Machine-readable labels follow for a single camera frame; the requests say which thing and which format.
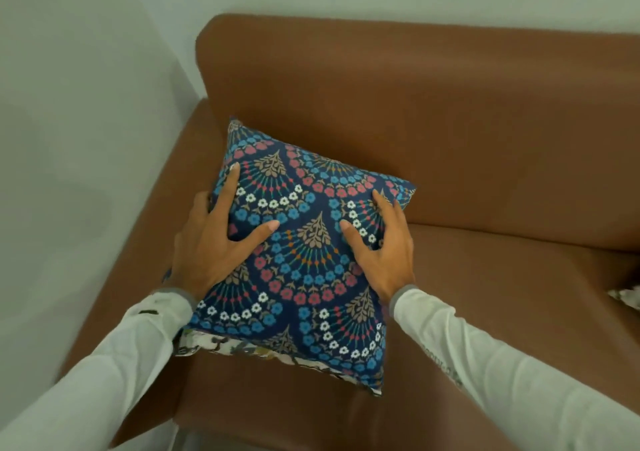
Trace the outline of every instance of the person's right hand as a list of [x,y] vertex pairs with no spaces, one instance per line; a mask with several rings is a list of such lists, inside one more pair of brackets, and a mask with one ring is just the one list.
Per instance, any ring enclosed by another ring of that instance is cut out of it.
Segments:
[[340,228],[369,285],[378,293],[380,301],[389,304],[397,291],[407,284],[415,283],[413,239],[398,201],[395,200],[394,206],[391,206],[375,189],[373,199],[385,222],[384,242],[379,250],[372,251],[367,247],[360,233],[347,220],[340,221]]

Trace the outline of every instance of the long-sleeved white shirt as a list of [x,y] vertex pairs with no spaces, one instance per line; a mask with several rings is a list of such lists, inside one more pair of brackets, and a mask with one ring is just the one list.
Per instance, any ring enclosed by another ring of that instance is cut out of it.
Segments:
[[[631,451],[640,416],[454,316],[415,286],[391,314],[523,451]],[[104,451],[172,354],[193,312],[179,292],[154,293],[125,313],[96,350],[0,432],[0,450]]]

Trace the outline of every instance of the person's left hand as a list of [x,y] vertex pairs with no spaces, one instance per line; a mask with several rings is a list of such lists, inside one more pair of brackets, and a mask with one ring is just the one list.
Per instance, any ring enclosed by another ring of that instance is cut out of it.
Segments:
[[240,242],[228,239],[229,210],[236,196],[239,176],[240,166],[236,163],[210,213],[207,212],[209,193],[196,194],[189,219],[175,236],[172,273],[165,286],[180,288],[201,300],[213,285],[231,274],[278,228],[280,222],[271,220],[255,228]]

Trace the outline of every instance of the white sleeve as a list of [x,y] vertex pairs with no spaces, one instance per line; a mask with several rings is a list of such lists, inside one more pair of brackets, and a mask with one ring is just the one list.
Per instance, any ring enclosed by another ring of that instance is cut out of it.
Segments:
[[640,449],[640,416],[455,316],[415,286],[391,315],[523,451]]
[[161,290],[132,306],[93,353],[0,432],[0,449],[107,449],[193,314],[193,301],[180,294]]

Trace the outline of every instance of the cushion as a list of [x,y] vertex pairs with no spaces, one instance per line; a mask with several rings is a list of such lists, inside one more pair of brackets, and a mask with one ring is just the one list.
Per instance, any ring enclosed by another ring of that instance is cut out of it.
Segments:
[[[244,127],[228,126],[227,152],[212,202],[230,167],[240,180],[229,214],[229,237],[242,240],[274,218],[280,227],[198,305],[188,329],[292,364],[343,376],[380,394],[386,328],[377,294],[339,227],[347,218],[372,249],[383,222],[372,200],[377,189],[403,208],[415,187],[393,176],[358,169]],[[180,353],[198,336],[185,332]],[[209,350],[230,354],[229,345]]]

